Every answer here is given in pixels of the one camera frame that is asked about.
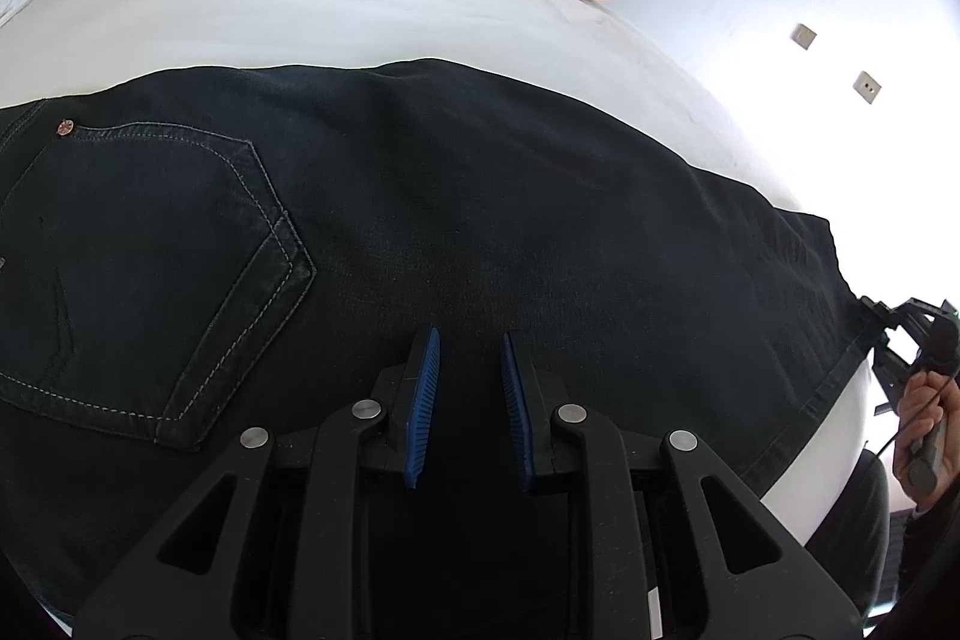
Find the white bed sheet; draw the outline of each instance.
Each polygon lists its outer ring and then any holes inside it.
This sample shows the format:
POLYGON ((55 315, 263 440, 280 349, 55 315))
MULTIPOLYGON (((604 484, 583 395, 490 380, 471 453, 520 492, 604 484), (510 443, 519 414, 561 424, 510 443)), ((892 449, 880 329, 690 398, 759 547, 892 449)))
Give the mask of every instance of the white bed sheet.
MULTIPOLYGON (((800 205, 714 98, 643 34, 584 0, 18 0, 0 20, 0 107, 165 68, 368 68, 440 58, 577 98, 688 164, 800 205)), ((863 444, 861 367, 765 504, 805 542, 863 444)))

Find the pocket stitching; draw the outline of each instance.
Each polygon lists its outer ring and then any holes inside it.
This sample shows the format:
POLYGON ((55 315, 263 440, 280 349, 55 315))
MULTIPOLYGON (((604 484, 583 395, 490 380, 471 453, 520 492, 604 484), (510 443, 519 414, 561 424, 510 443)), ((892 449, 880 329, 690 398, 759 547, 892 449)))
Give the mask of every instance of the pocket stitching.
POLYGON ((50 378, 50 371, 53 367, 62 365, 65 360, 69 360, 69 356, 73 355, 73 321, 70 320, 70 308, 67 306, 64 281, 61 280, 59 269, 54 269, 54 276, 54 318, 56 319, 56 343, 58 343, 58 349, 54 357, 47 363, 45 370, 43 370, 41 376, 45 379, 50 378))
MULTIPOLYGON (((24 119, 24 122, 26 122, 27 119, 30 119, 30 117, 31 117, 33 114, 35 114, 35 111, 32 112, 32 113, 30 113, 30 115, 27 116, 26 119, 24 119)), ((156 136, 151 136, 151 135, 149 135, 149 134, 124 134, 124 135, 121 135, 121 138, 122 138, 122 139, 148 139, 148 140, 157 139, 156 136)), ((225 352, 224 355, 222 355, 222 356, 220 357, 220 360, 218 360, 218 362, 216 363, 216 365, 213 367, 213 370, 210 370, 210 373, 208 374, 208 376, 206 376, 206 378, 203 380, 203 383, 200 384, 200 387, 199 387, 199 388, 197 389, 197 391, 194 393, 193 398, 192 398, 192 399, 190 400, 190 402, 186 405, 186 407, 185 407, 183 410, 181 410, 181 414, 178 415, 176 418, 171 418, 170 416, 165 416, 165 415, 147 415, 147 414, 145 414, 145 413, 132 413, 132 412, 129 411, 129 410, 115 410, 115 408, 106 408, 106 407, 102 407, 102 405, 94 405, 94 404, 91 404, 91 403, 89 403, 89 402, 80 402, 79 399, 71 399, 71 398, 66 397, 66 396, 61 396, 61 394, 54 393, 53 391, 48 391, 48 390, 46 390, 46 389, 42 389, 42 388, 39 387, 39 386, 31 386, 29 383, 24 383, 24 381, 19 381, 18 379, 13 378, 13 377, 11 377, 10 375, 8 375, 8 374, 6 374, 5 372, 2 372, 2 371, 0 371, 0 377, 6 378, 8 381, 12 381, 13 383, 16 383, 18 386, 24 386, 26 389, 32 389, 32 390, 40 391, 40 393, 46 394, 47 396, 52 396, 52 397, 54 397, 54 399, 59 399, 59 400, 61 400, 61 401, 69 402, 69 403, 74 404, 74 405, 82 405, 82 406, 85 407, 85 408, 93 408, 93 410, 102 410, 104 413, 116 413, 116 414, 118 414, 118 415, 133 415, 133 416, 135 416, 135 417, 137 417, 137 418, 144 418, 144 419, 152 420, 152 421, 167 421, 167 422, 170 422, 170 423, 176 423, 176 421, 181 420, 181 418, 183 418, 184 415, 186 415, 186 413, 190 410, 190 408, 193 407, 193 405, 196 403, 198 397, 200 396, 200 393, 208 386, 210 380, 211 380, 211 379, 213 378, 213 376, 216 374, 217 370, 223 365, 223 362, 224 362, 225 360, 227 360, 227 356, 229 356, 230 353, 233 352, 234 348, 236 348, 236 346, 237 346, 237 344, 239 344, 240 340, 242 340, 243 337, 246 336, 247 333, 248 333, 256 324, 258 324, 258 323, 260 322, 260 319, 262 319, 262 317, 263 317, 264 314, 266 313, 267 309, 270 309, 270 306, 272 305, 272 303, 274 303, 274 301, 277 299, 277 296, 280 295, 280 290, 283 289, 283 287, 286 285, 287 281, 290 279, 290 275, 293 273, 293 262, 290 260, 290 256, 287 254, 287 251, 286 251, 286 249, 283 247, 282 242, 280 242, 280 237, 277 236, 277 231, 275 231, 275 224, 270 223, 270 220, 269 220, 269 218, 267 218, 267 214, 266 214, 266 212, 264 211, 263 206, 262 206, 262 205, 260 204, 260 202, 257 200, 256 196, 253 195, 253 193, 251 192, 250 188, 247 187, 247 183, 243 180, 243 177, 240 176, 240 172, 237 172, 236 167, 234 167, 234 165, 229 161, 229 159, 224 158, 223 155, 221 155, 221 154, 220 154, 219 152, 217 152, 215 149, 210 148, 208 145, 203 145, 203 143, 194 142, 194 140, 186 140, 186 139, 176 139, 176 138, 169 138, 169 137, 168 137, 167 140, 168 140, 168 142, 186 143, 186 145, 196 145, 196 146, 198 146, 198 148, 203 148, 204 150, 208 150, 209 152, 211 152, 211 153, 213 153, 215 156, 217 156, 217 158, 219 158, 219 159, 220 159, 221 161, 223 161, 225 164, 227 164, 228 167, 230 167, 230 170, 233 172, 234 176, 237 178, 237 180, 240 181, 240 184, 243 186, 244 191, 247 192, 247 196, 250 196, 251 199, 253 199, 253 203, 256 204, 256 208, 257 208, 257 210, 259 211, 261 217, 263 218, 264 223, 267 224, 267 228, 268 228, 268 230, 270 231, 271 236, 274 238, 274 241, 277 243, 277 246, 280 247, 280 252, 283 253, 283 257, 286 259, 286 262, 287 262, 287 273, 286 273, 286 276, 283 278, 283 280, 280 281, 280 285, 277 286, 277 289, 274 290, 274 293, 272 294, 272 296, 270 297, 270 299, 269 299, 269 300, 267 301, 267 303, 260 309, 260 311, 259 311, 259 313, 257 314, 256 318, 253 319, 253 322, 251 322, 251 324, 248 325, 248 327, 247 327, 246 329, 242 330, 242 332, 240 333, 240 335, 237 336, 237 339, 236 339, 236 340, 233 340, 233 344, 230 345, 229 348, 227 348, 227 352, 225 352)), ((110 141, 111 141, 111 139, 86 139, 86 140, 84 140, 84 139, 78 139, 78 140, 77 140, 77 142, 93 142, 93 143, 97 143, 97 142, 110 142, 110 141)), ((242 142, 242 140, 234 140, 234 142, 244 143, 244 142, 242 142)), ((32 162, 30 163, 30 167, 27 167, 27 172, 32 168, 32 166, 37 162, 37 160, 40 159, 40 155, 42 155, 42 153, 43 153, 43 150, 41 150, 40 153, 37 153, 37 157, 35 157, 35 159, 32 160, 32 162)), ((0 207, 0 218, 2 218, 3 211, 6 210, 7 202, 10 200, 10 196, 13 194, 13 190, 16 189, 16 186, 19 185, 20 181, 27 175, 27 172, 23 172, 23 175, 20 175, 19 179, 16 181, 16 184, 14 184, 13 188, 11 188, 10 193, 7 194, 7 198, 4 199, 4 203, 3 203, 2 207, 0 207)), ((281 210, 280 210, 280 218, 277 218, 277 224, 280 223, 280 220, 284 220, 285 218, 286 218, 286 213, 285 213, 285 211, 282 210, 282 208, 281 208, 281 210)))
MULTIPOLYGON (((266 175, 266 170, 263 169, 263 165, 262 165, 262 164, 260 164, 260 169, 262 170, 262 172, 264 172, 264 175, 266 175)), ((272 193, 274 194, 274 196, 277 196, 277 192, 274 191, 274 187, 272 186, 272 183, 270 184, 270 188, 271 188, 271 191, 272 191, 272 193)), ((290 229, 290 231, 293 233, 294 241, 295 241, 295 242, 299 242, 299 237, 296 235, 296 228, 294 228, 293 224, 290 223, 289 214, 287 213, 286 210, 283 211, 283 219, 287 221, 287 226, 288 226, 288 228, 290 229)), ((304 260, 306 261, 306 266, 308 266, 309 269, 310 269, 310 277, 311 277, 311 279, 312 279, 312 278, 313 278, 313 275, 316 274, 316 272, 317 272, 317 268, 316 268, 315 266, 313 266, 313 261, 310 259, 310 256, 309 256, 309 255, 304 254, 304 260)), ((304 298, 305 298, 306 295, 307 295, 307 290, 308 290, 308 288, 309 288, 309 286, 304 287, 304 290, 301 290, 301 295, 299 295, 299 297, 298 297, 298 299, 296 300, 296 303, 294 304, 294 306, 292 306, 292 307, 290 308, 290 310, 287 311, 286 316, 284 316, 284 319, 283 319, 282 321, 280 321, 280 324, 277 324, 277 328, 275 328, 274 333, 273 333, 272 336, 270 337, 270 341, 272 341, 272 339, 274 338, 274 336, 276 336, 278 333, 280 333, 280 329, 283 328, 283 326, 286 324, 287 320, 290 319, 290 316, 294 313, 294 311, 296 311, 296 309, 299 308, 299 305, 301 304, 302 301, 304 301, 304 298)), ((256 363, 256 362, 258 362, 258 360, 260 360, 260 357, 263 355, 263 352, 269 347, 269 345, 270 345, 270 342, 267 342, 266 344, 264 344, 264 345, 260 348, 260 352, 256 354, 256 358, 253 360, 253 363, 256 363)), ((220 408, 218 408, 218 410, 216 410, 216 415, 217 415, 217 416, 219 416, 219 414, 220 414, 221 411, 223 410, 223 405, 224 405, 225 403, 227 403, 227 401, 229 401, 230 399, 232 399, 234 392, 238 389, 238 387, 240 386, 240 384, 243 383, 243 381, 244 381, 244 378, 243 378, 243 377, 237 378, 236 381, 234 381, 234 384, 233 384, 232 388, 229 389, 229 393, 227 394, 226 397, 224 397, 224 402, 222 402, 221 405, 220 405, 220 408)), ((208 423, 208 424, 206 425, 205 429, 203 429, 203 434, 201 434, 200 436, 201 436, 201 437, 206 437, 206 435, 209 434, 209 431, 210 431, 210 429, 213 427, 213 424, 214 424, 215 422, 216 422, 215 418, 214 418, 214 420, 211 420, 210 423, 208 423)))
POLYGON ((35 105, 34 108, 32 108, 31 110, 25 110, 24 113, 21 116, 19 116, 19 118, 17 118, 16 121, 14 121, 14 124, 16 124, 16 127, 12 125, 10 127, 10 130, 8 130, 7 138, 3 140, 3 145, 0 145, 0 153, 2 153, 5 149, 7 149, 7 145, 9 145, 11 141, 14 138, 16 138, 16 135, 20 133, 20 130, 23 128, 23 126, 26 125, 30 121, 30 119, 32 119, 32 117, 37 114, 37 112, 43 109, 43 107, 46 105, 48 101, 49 101, 49 98, 45 98, 44 100, 37 102, 37 105, 35 105))

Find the wall outlet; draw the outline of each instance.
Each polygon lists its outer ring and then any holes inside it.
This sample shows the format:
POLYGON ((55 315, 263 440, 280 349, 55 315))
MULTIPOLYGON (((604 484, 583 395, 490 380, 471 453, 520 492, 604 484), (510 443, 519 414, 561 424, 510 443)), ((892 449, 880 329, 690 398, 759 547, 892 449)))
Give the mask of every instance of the wall outlet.
POLYGON ((817 38, 817 32, 807 28, 803 23, 797 25, 790 34, 790 38, 799 44, 803 49, 810 49, 810 44, 817 38))
POLYGON ((877 82, 865 71, 861 71, 860 76, 858 76, 856 82, 853 83, 853 90, 862 95, 863 100, 866 101, 867 104, 872 104, 880 92, 880 82, 877 82))

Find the dark denim jeans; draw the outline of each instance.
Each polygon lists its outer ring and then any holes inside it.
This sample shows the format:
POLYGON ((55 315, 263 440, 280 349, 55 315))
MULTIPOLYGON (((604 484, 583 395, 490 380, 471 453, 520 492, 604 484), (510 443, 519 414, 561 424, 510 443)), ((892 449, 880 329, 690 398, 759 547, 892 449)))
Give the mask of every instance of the dark denim jeans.
POLYGON ((443 62, 195 68, 4 111, 0 199, 0 544, 65 613, 230 438, 317 425, 432 321, 383 609, 422 636, 550 626, 565 514, 520 491, 503 330, 581 404, 694 429, 757 493, 880 334, 824 220, 443 62))

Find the blue gripper pad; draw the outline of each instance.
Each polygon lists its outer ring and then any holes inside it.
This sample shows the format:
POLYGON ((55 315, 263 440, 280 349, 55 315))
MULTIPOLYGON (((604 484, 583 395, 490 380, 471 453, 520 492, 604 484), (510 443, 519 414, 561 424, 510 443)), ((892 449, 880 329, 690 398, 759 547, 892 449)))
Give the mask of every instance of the blue gripper pad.
POLYGON ((416 488, 416 481, 424 471, 426 443, 430 435, 430 419, 433 417, 433 403, 437 397, 439 380, 440 332, 431 329, 424 350, 421 373, 419 378, 416 378, 410 416, 407 418, 407 461, 403 467, 403 482, 407 488, 416 488))
POLYGON ((517 453, 517 466, 523 490, 529 491, 534 480, 533 436, 530 429, 530 413, 520 383, 517 359, 510 335, 503 335, 503 350, 500 354, 500 375, 503 380, 503 395, 507 400, 507 415, 510 416, 510 433, 517 453))

